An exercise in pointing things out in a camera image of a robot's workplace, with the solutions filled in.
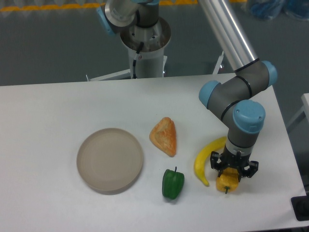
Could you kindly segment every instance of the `black cable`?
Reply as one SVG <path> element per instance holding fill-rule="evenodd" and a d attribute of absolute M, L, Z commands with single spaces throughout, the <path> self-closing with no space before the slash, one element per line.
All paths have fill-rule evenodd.
<path fill-rule="evenodd" d="M 133 60 L 133 79 L 137 78 L 136 74 L 135 74 L 136 59 L 138 57 L 137 55 L 140 53 L 140 51 L 143 49 L 143 47 L 144 47 L 144 42 L 141 42 L 139 47 L 138 47 L 138 49 L 137 49 L 137 51 L 136 51 L 136 56 L 135 56 L 135 58 Z"/>
<path fill-rule="evenodd" d="M 242 80 L 248 87 L 248 90 L 249 90 L 249 98 L 252 97 L 252 89 L 251 89 L 251 86 L 250 86 L 250 83 L 245 79 L 243 78 L 242 76 L 236 76 L 237 78 L 239 78 L 240 80 Z"/>
<path fill-rule="evenodd" d="M 140 23 L 140 11 L 136 11 L 137 24 Z"/>
<path fill-rule="evenodd" d="M 234 101 L 234 102 L 230 103 L 230 104 L 224 109 L 223 113 L 221 114 L 221 118 L 220 118 L 221 121 L 223 121 L 223 118 L 224 118 L 224 115 L 226 114 L 226 112 L 227 112 L 233 105 L 237 104 L 238 102 L 240 102 L 240 101 L 239 101 L 239 100 Z"/>

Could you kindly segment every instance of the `yellow floor stripe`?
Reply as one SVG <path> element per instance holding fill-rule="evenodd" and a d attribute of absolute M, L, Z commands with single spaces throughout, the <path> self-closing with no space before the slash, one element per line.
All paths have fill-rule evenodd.
<path fill-rule="evenodd" d="M 230 2 L 245 2 L 247 0 L 230 0 Z M 170 0 L 161 0 L 160 6 L 171 6 L 171 5 L 190 5 L 197 4 L 197 0 L 176 0 L 174 3 Z M 44 6 L 24 6 L 19 8 L 17 6 L 6 6 L 0 9 L 0 12 L 7 11 L 44 11 L 44 10 L 67 10 L 67 9 L 82 9 L 82 8 L 97 8 L 103 4 L 99 3 L 85 3 L 83 6 L 79 4 L 64 4 L 58 5 L 44 5 Z"/>

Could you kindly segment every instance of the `pepper stem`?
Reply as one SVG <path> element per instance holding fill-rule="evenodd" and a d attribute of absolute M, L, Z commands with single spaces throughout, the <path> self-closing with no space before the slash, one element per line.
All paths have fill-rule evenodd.
<path fill-rule="evenodd" d="M 224 188 L 225 188 L 225 194 L 227 194 L 227 191 L 230 189 L 230 187 L 225 186 Z"/>

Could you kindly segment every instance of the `white table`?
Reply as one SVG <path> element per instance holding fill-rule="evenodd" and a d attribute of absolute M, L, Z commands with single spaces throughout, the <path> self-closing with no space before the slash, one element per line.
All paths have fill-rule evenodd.
<path fill-rule="evenodd" d="M 0 87 L 1 232 L 256 231 L 307 226 L 294 216 L 290 198 L 305 195 L 272 88 L 253 99 L 267 116 L 251 159 L 253 178 L 225 195 L 217 172 L 206 165 L 210 187 L 195 177 L 198 151 L 227 128 L 199 101 L 209 80 L 233 74 L 107 82 Z M 178 151 L 170 158 L 149 141 L 152 127 L 169 116 Z M 137 182 L 118 195 L 90 189 L 76 168 L 87 136 L 117 127 L 132 133 L 144 151 Z M 175 202 L 161 193 L 166 169 L 184 173 Z"/>

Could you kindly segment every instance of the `blue joint cap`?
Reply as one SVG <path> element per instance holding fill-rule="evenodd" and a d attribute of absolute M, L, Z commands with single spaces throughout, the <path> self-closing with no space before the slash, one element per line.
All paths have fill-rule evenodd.
<path fill-rule="evenodd" d="M 115 33 L 113 32 L 110 24 L 108 23 L 101 7 L 97 8 L 97 13 L 98 13 L 98 19 L 102 25 L 102 27 L 106 30 L 108 35 L 114 36 Z"/>
<path fill-rule="evenodd" d="M 268 73 L 269 73 L 269 83 L 268 83 L 268 87 L 272 86 L 274 83 L 276 83 L 277 79 L 278 79 L 278 72 L 275 66 L 272 65 L 272 63 L 270 63 L 267 60 L 262 61 L 263 64 L 266 65 L 267 69 L 268 69 Z"/>
<path fill-rule="evenodd" d="M 233 110 L 233 120 L 236 126 L 248 134 L 256 134 L 261 131 L 265 116 L 263 106 L 251 100 L 240 101 Z"/>
<path fill-rule="evenodd" d="M 209 81 L 199 91 L 198 98 L 207 109 L 211 93 L 218 84 L 220 84 L 218 81 Z"/>

